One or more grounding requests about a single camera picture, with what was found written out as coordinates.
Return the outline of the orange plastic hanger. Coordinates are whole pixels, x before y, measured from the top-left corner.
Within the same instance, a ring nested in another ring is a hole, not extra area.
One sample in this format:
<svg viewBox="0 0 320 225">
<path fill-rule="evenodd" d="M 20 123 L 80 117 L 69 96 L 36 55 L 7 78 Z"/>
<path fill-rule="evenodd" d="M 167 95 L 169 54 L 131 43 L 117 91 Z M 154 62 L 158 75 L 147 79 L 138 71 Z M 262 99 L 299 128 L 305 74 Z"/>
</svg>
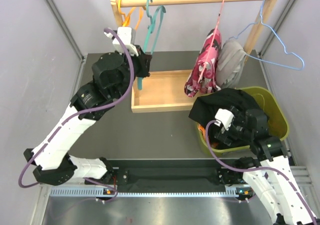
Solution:
<svg viewBox="0 0 320 225">
<path fill-rule="evenodd" d="M 118 0 L 118 4 L 117 4 L 117 9 L 118 9 L 118 12 L 120 13 L 120 15 L 123 16 L 123 22 L 122 22 L 122 27 L 129 27 L 130 24 L 131 24 L 131 15 L 132 13 L 135 11 L 135 9 L 137 7 L 132 7 L 130 9 L 130 11 L 128 12 L 128 14 L 126 14 L 125 12 L 122 12 L 122 9 L 121 9 L 121 1 L 122 0 Z M 139 28 L 139 25 L 141 23 L 141 20 L 144 16 L 144 11 L 146 11 L 147 8 L 145 6 L 141 6 L 139 8 L 139 18 L 138 18 L 138 21 L 134 27 L 135 30 L 137 30 Z"/>
</svg>

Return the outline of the orange white trousers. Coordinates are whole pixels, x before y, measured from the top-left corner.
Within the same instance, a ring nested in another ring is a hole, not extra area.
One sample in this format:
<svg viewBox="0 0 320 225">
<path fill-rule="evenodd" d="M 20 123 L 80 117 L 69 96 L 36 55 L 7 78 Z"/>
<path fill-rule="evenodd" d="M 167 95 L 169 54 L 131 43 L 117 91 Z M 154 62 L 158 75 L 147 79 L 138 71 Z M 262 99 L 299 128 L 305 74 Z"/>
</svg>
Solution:
<svg viewBox="0 0 320 225">
<path fill-rule="evenodd" d="M 206 130 L 205 130 L 205 128 L 198 123 L 197 124 L 197 129 L 200 132 L 201 137 L 204 140 L 204 142 L 206 142 Z M 214 149 L 216 149 L 218 145 L 219 144 L 217 142 L 213 142 L 213 143 L 210 144 L 210 146 L 212 148 L 214 148 Z"/>
</svg>

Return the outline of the black trousers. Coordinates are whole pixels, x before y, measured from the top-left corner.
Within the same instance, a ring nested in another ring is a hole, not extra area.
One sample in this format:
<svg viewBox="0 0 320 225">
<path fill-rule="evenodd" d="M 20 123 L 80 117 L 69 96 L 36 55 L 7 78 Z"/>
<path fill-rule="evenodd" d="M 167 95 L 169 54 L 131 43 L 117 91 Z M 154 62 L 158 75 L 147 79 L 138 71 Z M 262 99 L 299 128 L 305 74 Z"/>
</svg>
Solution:
<svg viewBox="0 0 320 225">
<path fill-rule="evenodd" d="M 198 97 L 189 113 L 189 118 L 199 123 L 204 128 L 207 124 L 215 120 L 215 115 L 219 108 L 229 109 L 236 107 L 244 113 L 246 127 L 250 131 L 250 142 L 242 143 L 240 146 L 248 146 L 255 139 L 268 137 L 268 115 L 260 108 L 255 99 L 243 90 L 233 88 L 223 88 L 220 91 Z M 235 148 L 237 146 L 226 146 L 215 139 L 215 133 L 219 127 L 215 124 L 210 125 L 208 129 L 208 138 L 210 143 L 217 142 L 217 149 Z"/>
</svg>

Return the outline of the teal plastic hanger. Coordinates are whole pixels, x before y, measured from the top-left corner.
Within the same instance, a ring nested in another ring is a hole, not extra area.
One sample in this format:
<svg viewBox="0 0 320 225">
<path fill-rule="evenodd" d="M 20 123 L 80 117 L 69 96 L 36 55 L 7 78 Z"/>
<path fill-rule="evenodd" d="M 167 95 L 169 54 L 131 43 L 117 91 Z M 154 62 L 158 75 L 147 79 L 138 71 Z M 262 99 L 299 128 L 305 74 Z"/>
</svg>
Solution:
<svg viewBox="0 0 320 225">
<path fill-rule="evenodd" d="M 146 16 L 150 20 L 150 24 L 148 25 L 147 34 L 146 34 L 146 37 L 145 37 L 145 40 L 144 40 L 144 44 L 143 44 L 143 47 L 142 47 L 142 50 L 143 50 L 143 52 L 145 54 L 146 54 L 146 51 L 147 51 L 147 48 L 148 48 L 148 44 L 149 44 L 149 40 L 150 40 L 151 34 L 153 34 L 155 29 L 156 29 L 156 20 L 157 20 L 157 16 L 158 15 L 159 15 L 159 24 L 158 24 L 158 28 L 157 28 L 157 31 L 156 31 L 156 35 L 155 35 L 155 38 L 154 38 L 153 45 L 152 45 L 150 53 L 148 55 L 153 55 L 153 53 L 154 53 L 154 50 L 156 48 L 156 44 L 157 44 L 157 41 L 158 41 L 158 38 L 159 38 L 159 35 L 160 35 L 160 30 L 161 30 L 161 27 L 162 27 L 163 19 L 164 19 L 165 13 L 167 12 L 166 8 L 163 5 L 159 5 L 156 8 L 154 14 L 151 15 L 150 11 L 149 11 L 149 6 L 151 5 L 151 3 L 153 3 L 153 0 L 146 0 L 146 4 L 145 4 Z M 137 88 L 138 88 L 138 90 L 142 90 L 142 88 L 143 88 L 143 78 L 141 78 L 141 77 L 137 77 Z"/>
</svg>

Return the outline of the pink camouflage trousers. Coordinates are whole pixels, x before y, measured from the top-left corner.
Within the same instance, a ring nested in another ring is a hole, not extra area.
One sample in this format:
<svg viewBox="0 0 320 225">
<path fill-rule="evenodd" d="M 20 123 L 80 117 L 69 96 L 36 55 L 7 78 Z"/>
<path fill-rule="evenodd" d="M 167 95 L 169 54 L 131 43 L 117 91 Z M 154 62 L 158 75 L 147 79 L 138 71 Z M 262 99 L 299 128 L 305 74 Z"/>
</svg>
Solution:
<svg viewBox="0 0 320 225">
<path fill-rule="evenodd" d="M 197 56 L 194 68 L 184 85 L 184 93 L 188 97 L 192 98 L 198 92 L 210 94 L 220 89 L 216 84 L 215 73 L 221 44 L 221 32 L 218 29 L 212 29 L 208 33 Z"/>
</svg>

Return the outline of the pink wire hanger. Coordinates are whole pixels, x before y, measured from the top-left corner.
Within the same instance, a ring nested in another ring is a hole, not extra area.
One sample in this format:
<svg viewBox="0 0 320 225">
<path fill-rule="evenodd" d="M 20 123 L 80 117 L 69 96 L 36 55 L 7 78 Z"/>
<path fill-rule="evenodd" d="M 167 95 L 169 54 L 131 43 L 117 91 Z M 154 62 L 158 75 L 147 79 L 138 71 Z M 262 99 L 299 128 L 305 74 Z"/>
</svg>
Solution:
<svg viewBox="0 0 320 225">
<path fill-rule="evenodd" d="M 207 54 L 206 54 L 206 57 L 204 59 L 204 62 L 203 62 L 203 69 L 199 75 L 199 78 L 198 78 L 198 83 L 200 83 L 200 81 L 202 80 L 203 78 L 203 75 L 204 75 L 204 72 L 205 72 L 205 69 L 206 69 L 206 65 L 210 63 L 210 59 L 209 59 L 209 56 L 210 56 L 210 53 L 211 53 L 211 50 L 212 50 L 212 45 L 214 43 L 214 40 L 215 40 L 215 36 L 216 36 L 216 33 L 217 33 L 217 29 L 218 29 L 218 26 L 219 26 L 219 23 L 220 23 L 220 19 L 221 19 L 221 13 L 222 13 L 222 10 L 223 10 L 223 7 L 224 7 L 224 3 L 225 3 L 225 0 L 222 0 L 221 2 L 221 7 L 220 7 L 220 11 L 218 13 L 218 18 L 217 18 L 217 22 L 216 22 L 216 26 L 213 30 L 213 35 L 212 35 L 212 40 L 211 40 L 211 43 L 209 45 L 209 49 L 207 51 Z"/>
</svg>

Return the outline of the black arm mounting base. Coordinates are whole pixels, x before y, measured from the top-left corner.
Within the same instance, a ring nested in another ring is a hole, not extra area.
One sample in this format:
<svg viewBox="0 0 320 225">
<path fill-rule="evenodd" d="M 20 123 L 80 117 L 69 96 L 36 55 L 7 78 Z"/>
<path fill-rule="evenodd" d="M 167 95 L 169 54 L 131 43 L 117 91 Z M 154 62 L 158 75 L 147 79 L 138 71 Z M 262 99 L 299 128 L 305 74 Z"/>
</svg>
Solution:
<svg viewBox="0 0 320 225">
<path fill-rule="evenodd" d="M 216 167 L 119 167 L 102 179 L 85 179 L 85 183 L 124 185 L 220 187 L 243 184 L 243 174 Z"/>
</svg>

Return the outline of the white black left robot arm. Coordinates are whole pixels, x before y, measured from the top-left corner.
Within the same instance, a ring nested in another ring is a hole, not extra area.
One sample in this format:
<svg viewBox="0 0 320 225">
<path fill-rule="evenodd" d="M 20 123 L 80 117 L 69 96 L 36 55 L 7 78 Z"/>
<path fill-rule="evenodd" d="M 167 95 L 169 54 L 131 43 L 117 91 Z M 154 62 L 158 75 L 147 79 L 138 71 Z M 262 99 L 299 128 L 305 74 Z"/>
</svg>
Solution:
<svg viewBox="0 0 320 225">
<path fill-rule="evenodd" d="M 152 55 L 138 45 L 136 49 L 137 55 L 130 57 L 118 51 L 101 55 L 91 66 L 92 80 L 71 98 L 58 124 L 40 145 L 24 151 L 26 161 L 35 166 L 37 183 L 59 186 L 72 179 L 84 179 L 86 184 L 107 184 L 113 179 L 115 172 L 106 158 L 78 158 L 69 150 L 131 90 L 131 81 L 150 75 Z"/>
</svg>

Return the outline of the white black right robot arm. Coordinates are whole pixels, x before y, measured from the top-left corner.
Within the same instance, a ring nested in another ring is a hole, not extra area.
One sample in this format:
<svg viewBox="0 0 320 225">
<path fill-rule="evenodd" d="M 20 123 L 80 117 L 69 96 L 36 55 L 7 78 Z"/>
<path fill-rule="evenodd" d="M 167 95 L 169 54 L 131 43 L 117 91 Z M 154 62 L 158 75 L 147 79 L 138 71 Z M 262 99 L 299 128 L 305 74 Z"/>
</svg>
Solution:
<svg viewBox="0 0 320 225">
<path fill-rule="evenodd" d="M 234 179 L 247 183 L 263 204 L 274 225 L 318 225 L 320 219 L 303 198 L 290 167 L 286 149 L 277 136 L 269 133 L 268 116 L 258 109 L 241 113 L 231 106 L 218 109 L 211 125 L 218 128 L 215 138 L 228 142 L 237 138 L 247 144 L 256 158 L 240 160 L 237 167 L 216 161 L 233 171 Z"/>
</svg>

